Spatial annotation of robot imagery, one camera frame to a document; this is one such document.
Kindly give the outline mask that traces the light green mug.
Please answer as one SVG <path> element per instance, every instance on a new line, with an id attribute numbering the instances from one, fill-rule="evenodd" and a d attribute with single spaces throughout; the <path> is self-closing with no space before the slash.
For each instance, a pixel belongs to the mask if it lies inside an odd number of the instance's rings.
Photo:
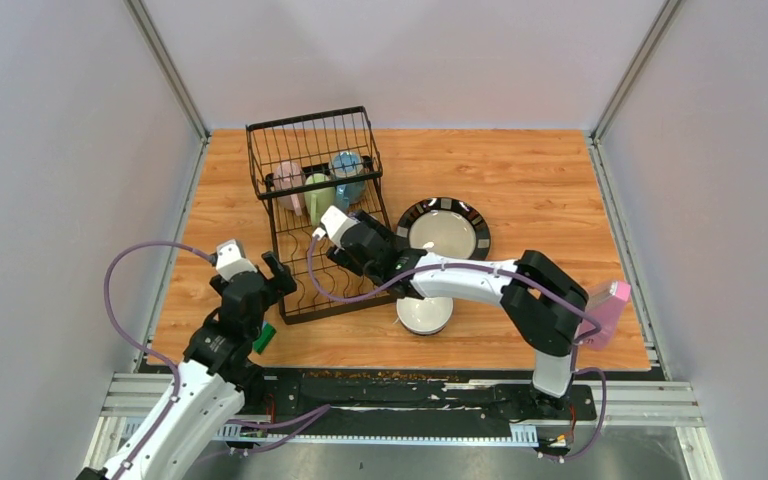
<path id="1" fill-rule="evenodd" d="M 323 173 L 313 173 L 307 177 L 305 186 L 322 185 L 330 181 L 331 178 Z M 320 218 L 329 206 L 335 203 L 336 188 L 334 186 L 325 186 L 315 188 L 304 192 L 307 212 L 312 227 L 318 227 Z"/>

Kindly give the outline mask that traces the pink box with mirror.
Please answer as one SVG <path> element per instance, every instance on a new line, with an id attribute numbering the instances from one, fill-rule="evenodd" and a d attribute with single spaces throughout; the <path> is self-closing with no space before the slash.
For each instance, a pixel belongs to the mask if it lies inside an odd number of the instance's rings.
<path id="1" fill-rule="evenodd" d="M 631 301 L 631 286 L 625 281 L 610 281 L 588 290 L 589 300 L 585 312 L 593 317 L 601 330 L 583 340 L 593 350 L 603 350 L 613 340 L 620 318 Z"/>

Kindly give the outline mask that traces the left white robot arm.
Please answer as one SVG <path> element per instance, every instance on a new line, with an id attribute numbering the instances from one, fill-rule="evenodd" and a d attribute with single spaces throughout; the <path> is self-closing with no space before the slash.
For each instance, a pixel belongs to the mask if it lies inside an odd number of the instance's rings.
<path id="1" fill-rule="evenodd" d="M 297 289 L 289 267 L 272 251 L 262 254 L 265 276 L 234 240 L 215 253 L 195 255 L 216 269 L 211 287 L 220 304 L 192 335 L 178 364 L 162 356 L 173 378 L 137 432 L 100 468 L 81 479 L 180 479 L 217 431 L 239 411 L 258 411 L 266 400 L 263 370 L 249 356 L 265 313 Z"/>

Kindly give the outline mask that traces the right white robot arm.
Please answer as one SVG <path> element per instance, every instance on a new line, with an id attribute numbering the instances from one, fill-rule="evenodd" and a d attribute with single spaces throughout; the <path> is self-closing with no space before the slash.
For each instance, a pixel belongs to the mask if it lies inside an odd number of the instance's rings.
<path id="1" fill-rule="evenodd" d="M 425 300 L 451 298 L 498 307 L 536 352 L 531 403 L 556 417 L 571 403 L 569 387 L 587 291 L 543 253 L 518 259 L 477 261 L 426 249 L 397 249 L 394 234 L 371 216 L 330 207 L 312 234 L 309 250 L 331 243 L 328 258 L 372 282 L 376 293 Z"/>

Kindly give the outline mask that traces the black rimmed white plate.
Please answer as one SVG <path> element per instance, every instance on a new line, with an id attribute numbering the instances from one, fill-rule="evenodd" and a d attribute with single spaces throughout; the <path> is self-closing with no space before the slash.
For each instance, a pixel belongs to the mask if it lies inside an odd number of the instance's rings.
<path id="1" fill-rule="evenodd" d="M 400 217 L 395 234 L 403 248 L 426 249 L 457 259 L 486 260 L 492 244 L 484 216 L 470 204 L 451 197 L 414 203 Z"/>

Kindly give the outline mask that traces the blue butterfly mug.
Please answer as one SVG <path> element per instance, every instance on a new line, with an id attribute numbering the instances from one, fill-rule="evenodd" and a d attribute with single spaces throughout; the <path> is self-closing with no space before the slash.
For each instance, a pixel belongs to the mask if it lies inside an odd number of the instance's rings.
<path id="1" fill-rule="evenodd" d="M 330 172 L 334 180 L 340 181 L 335 187 L 336 206 L 347 211 L 365 192 L 362 180 L 353 181 L 353 178 L 366 173 L 363 158 L 354 151 L 341 151 L 331 160 Z"/>

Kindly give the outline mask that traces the blue green striped sponge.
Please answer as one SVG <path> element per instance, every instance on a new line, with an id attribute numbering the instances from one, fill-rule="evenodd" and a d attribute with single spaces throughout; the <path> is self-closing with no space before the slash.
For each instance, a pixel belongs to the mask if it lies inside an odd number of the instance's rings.
<path id="1" fill-rule="evenodd" d="M 252 343 L 252 350 L 257 354 L 262 354 L 276 333 L 277 331 L 272 324 L 264 322 L 259 335 Z"/>

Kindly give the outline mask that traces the white black bowl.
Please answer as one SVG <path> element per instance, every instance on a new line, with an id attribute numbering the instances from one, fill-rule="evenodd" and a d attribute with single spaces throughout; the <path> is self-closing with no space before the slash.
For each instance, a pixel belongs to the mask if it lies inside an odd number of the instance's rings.
<path id="1" fill-rule="evenodd" d="M 454 311 L 452 298 L 404 298 L 396 302 L 396 314 L 401 325 L 409 332 L 428 336 L 445 328 Z"/>

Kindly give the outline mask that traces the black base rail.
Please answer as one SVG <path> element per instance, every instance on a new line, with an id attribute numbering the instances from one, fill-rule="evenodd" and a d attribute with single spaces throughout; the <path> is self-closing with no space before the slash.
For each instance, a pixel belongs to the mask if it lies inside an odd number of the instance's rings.
<path id="1" fill-rule="evenodd" d="M 529 372 L 270 368 L 216 439 L 581 449 L 596 426 L 699 428 L 691 386 L 658 374 L 586 373 L 541 400 Z"/>

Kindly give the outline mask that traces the pink ceramic mug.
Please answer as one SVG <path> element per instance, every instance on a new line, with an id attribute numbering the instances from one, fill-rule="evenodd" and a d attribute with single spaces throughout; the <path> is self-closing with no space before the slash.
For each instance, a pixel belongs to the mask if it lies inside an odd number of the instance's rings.
<path id="1" fill-rule="evenodd" d="M 302 193 L 287 194 L 287 191 L 305 185 L 305 175 L 301 166 L 294 161 L 282 161 L 273 172 L 273 185 L 281 193 L 278 204 L 296 216 L 305 213 L 306 203 Z"/>

